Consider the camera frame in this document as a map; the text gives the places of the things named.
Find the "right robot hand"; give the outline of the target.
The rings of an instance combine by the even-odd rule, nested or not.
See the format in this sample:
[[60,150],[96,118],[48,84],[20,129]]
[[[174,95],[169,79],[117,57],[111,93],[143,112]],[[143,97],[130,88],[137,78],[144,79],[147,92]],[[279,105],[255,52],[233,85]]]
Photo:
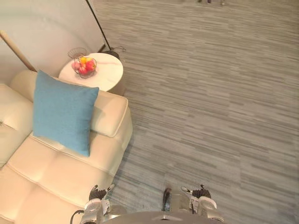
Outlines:
[[181,190],[187,194],[192,195],[195,198],[200,198],[202,196],[212,198],[210,192],[205,188],[205,185],[201,184],[200,189],[188,189],[187,187],[181,187]]

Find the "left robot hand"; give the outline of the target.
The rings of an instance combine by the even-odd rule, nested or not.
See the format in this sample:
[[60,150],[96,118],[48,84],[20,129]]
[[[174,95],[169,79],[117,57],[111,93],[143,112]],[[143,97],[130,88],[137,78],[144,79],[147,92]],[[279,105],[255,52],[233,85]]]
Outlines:
[[98,189],[98,185],[95,185],[90,191],[89,201],[96,198],[102,200],[114,187],[115,185],[111,184],[108,188],[100,190]]

